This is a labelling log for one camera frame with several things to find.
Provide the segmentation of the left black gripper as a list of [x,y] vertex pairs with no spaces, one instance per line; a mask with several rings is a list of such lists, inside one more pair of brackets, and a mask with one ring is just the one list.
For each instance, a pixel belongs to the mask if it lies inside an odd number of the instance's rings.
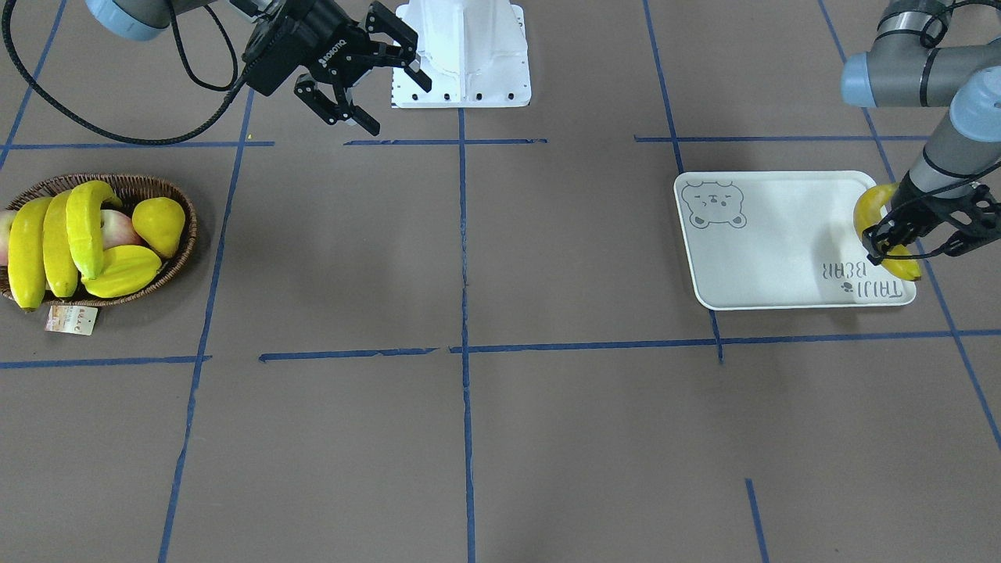
[[[956,228],[937,248],[945,256],[962,256],[1000,238],[999,203],[986,185],[965,183],[959,186],[958,196],[946,197],[943,193],[922,192],[909,175],[898,184],[891,198],[891,211],[875,227],[866,229],[864,235],[880,254],[879,260],[901,260],[884,252],[897,245],[907,249],[944,222]],[[909,253],[906,257],[921,260],[927,256]]]

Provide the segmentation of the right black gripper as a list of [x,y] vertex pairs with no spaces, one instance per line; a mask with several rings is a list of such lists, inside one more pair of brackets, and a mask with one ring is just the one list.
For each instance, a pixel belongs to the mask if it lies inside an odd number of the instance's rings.
[[[321,67],[330,51],[344,46],[347,85],[371,69],[392,67],[401,69],[422,91],[432,90],[432,78],[422,71],[416,53],[418,33],[381,2],[369,4],[364,21],[358,22],[335,1],[279,1],[272,14],[255,24],[242,54],[246,68],[241,77],[251,89],[268,96],[298,67]],[[303,74],[294,91],[326,124],[354,122],[370,135],[379,135],[379,122],[357,106],[341,84],[332,85],[335,98],[330,99],[311,75]]]

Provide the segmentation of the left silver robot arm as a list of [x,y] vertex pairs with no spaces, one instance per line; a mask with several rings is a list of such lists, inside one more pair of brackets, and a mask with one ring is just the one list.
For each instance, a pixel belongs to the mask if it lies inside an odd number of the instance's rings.
[[999,168],[998,40],[942,47],[962,1],[892,1],[868,52],[849,58],[841,97],[850,106],[943,107],[946,114],[890,196],[889,210],[862,222],[866,256],[889,266],[895,246],[941,224],[938,249],[961,256],[999,239],[999,200],[982,179]]

